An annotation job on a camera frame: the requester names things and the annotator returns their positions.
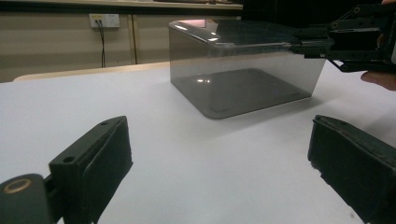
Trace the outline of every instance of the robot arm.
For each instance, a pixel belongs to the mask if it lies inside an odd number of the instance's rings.
[[[325,58],[346,73],[396,73],[395,12],[396,3],[357,5],[330,24],[297,30],[298,41],[290,50],[305,58]]]

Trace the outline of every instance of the wall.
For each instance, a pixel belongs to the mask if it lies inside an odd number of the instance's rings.
[[[120,15],[120,28],[105,29],[105,46],[106,66],[135,62],[128,16]],[[0,14],[0,81],[99,68],[101,54],[99,30],[91,28],[87,14]]]

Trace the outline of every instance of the box lid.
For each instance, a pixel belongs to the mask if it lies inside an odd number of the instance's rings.
[[[190,20],[173,21],[169,28],[205,42],[213,48],[247,48],[287,50],[297,39],[295,28],[265,21]]]

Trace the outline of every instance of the screw hole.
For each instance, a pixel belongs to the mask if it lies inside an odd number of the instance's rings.
[[[65,163],[69,163],[69,162],[72,162],[74,159],[75,159],[74,157],[66,157],[66,158],[64,159],[64,162],[65,162]]]

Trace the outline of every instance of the beige wall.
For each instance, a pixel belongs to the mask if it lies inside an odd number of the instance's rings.
[[[120,15],[120,28],[105,28],[106,67],[169,61],[168,23],[187,19],[236,17]],[[100,68],[101,54],[88,14],[0,13],[0,82]]]
[[[105,29],[105,41],[107,67],[135,62],[126,15],[120,15],[120,28]],[[99,31],[91,28],[87,14],[0,14],[0,81],[99,68],[101,53]]]

